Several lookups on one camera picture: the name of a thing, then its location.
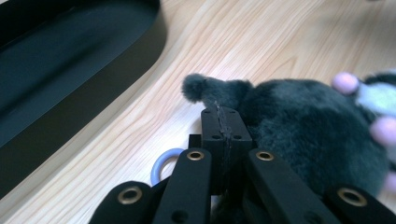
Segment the black plastic container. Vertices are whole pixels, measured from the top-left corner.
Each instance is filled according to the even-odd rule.
[[[159,0],[0,5],[0,198],[157,61]]]

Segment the wooden table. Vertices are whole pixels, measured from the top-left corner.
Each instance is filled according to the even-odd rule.
[[[392,0],[163,0],[163,11],[158,62],[0,202],[0,223],[86,223],[118,184],[149,183],[161,153],[200,133],[203,106],[180,93],[187,74],[329,83],[396,67]],[[381,201],[396,207],[391,193]]]

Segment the blue ring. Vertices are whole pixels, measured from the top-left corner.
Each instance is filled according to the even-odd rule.
[[[178,157],[183,152],[182,148],[172,148],[165,151],[155,162],[151,169],[151,185],[154,186],[161,181],[163,164],[173,157]]]

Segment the black mechanical arm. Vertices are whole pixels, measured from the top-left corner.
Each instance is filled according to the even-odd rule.
[[[340,185],[315,194],[275,152],[256,148],[237,111],[205,109],[172,175],[152,188],[126,182],[111,190],[90,223],[193,223],[210,219],[210,196],[241,198],[249,223],[396,223],[362,189]]]

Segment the brass rivet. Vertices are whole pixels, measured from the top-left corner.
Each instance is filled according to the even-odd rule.
[[[192,151],[189,154],[187,154],[187,158],[189,158],[191,161],[200,161],[201,159],[204,158],[204,153],[200,151]]]
[[[142,195],[142,190],[139,187],[134,186],[124,189],[122,192],[120,192],[118,199],[122,204],[132,204],[139,201]]]
[[[266,152],[266,151],[259,151],[256,153],[256,157],[262,161],[271,161],[274,159],[273,154]]]
[[[367,205],[367,200],[354,189],[341,188],[337,190],[337,194],[344,202],[353,206],[363,207]]]

